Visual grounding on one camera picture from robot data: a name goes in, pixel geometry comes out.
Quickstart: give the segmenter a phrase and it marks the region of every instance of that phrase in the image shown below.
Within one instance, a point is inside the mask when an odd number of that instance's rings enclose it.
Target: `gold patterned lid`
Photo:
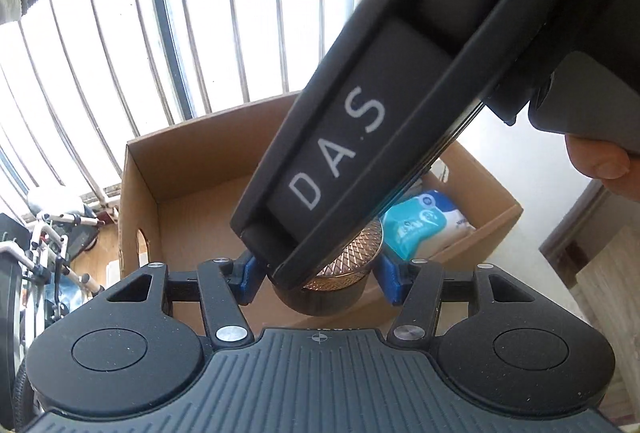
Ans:
[[[382,240],[382,224],[379,219],[375,219],[347,244],[340,256],[316,274],[305,288],[329,291],[353,285],[369,273],[373,259],[382,248]]]

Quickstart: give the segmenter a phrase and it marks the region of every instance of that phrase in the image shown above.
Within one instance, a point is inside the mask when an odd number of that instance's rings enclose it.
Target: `human hand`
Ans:
[[[574,167],[583,175],[602,180],[615,194],[640,202],[640,158],[633,158],[610,142],[565,137],[566,149]]]

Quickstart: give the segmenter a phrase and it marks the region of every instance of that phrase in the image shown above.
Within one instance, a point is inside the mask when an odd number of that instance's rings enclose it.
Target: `teal plastic package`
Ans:
[[[415,257],[421,243],[421,256],[431,257],[474,230],[455,204],[435,190],[391,207],[382,227],[385,243],[406,261]]]

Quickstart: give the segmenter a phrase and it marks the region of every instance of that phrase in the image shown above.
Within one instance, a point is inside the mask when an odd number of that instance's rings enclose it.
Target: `brown cardboard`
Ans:
[[[213,257],[238,257],[244,247],[228,222],[245,185],[276,134],[295,95],[230,109],[135,139],[127,145],[120,198],[122,275],[139,267],[140,233],[148,261],[171,270],[194,270]],[[469,269],[491,253],[522,209],[459,144],[443,155],[449,178],[424,182],[447,193],[477,230],[434,257],[447,268]],[[263,283],[252,305],[243,307],[255,333],[265,326],[298,328],[373,327],[389,324],[390,307],[373,276],[362,298],[340,315],[311,318],[286,307]],[[174,305],[174,315],[203,333],[195,303]]]

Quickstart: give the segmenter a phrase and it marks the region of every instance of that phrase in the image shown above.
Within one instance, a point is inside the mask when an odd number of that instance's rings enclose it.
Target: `ribbed gray panel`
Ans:
[[[547,421],[493,415],[449,389],[427,357],[392,349],[373,330],[270,329],[223,350],[181,397],[143,416],[102,423],[49,413],[50,433],[616,433],[595,411]],[[99,394],[99,388],[88,389]]]

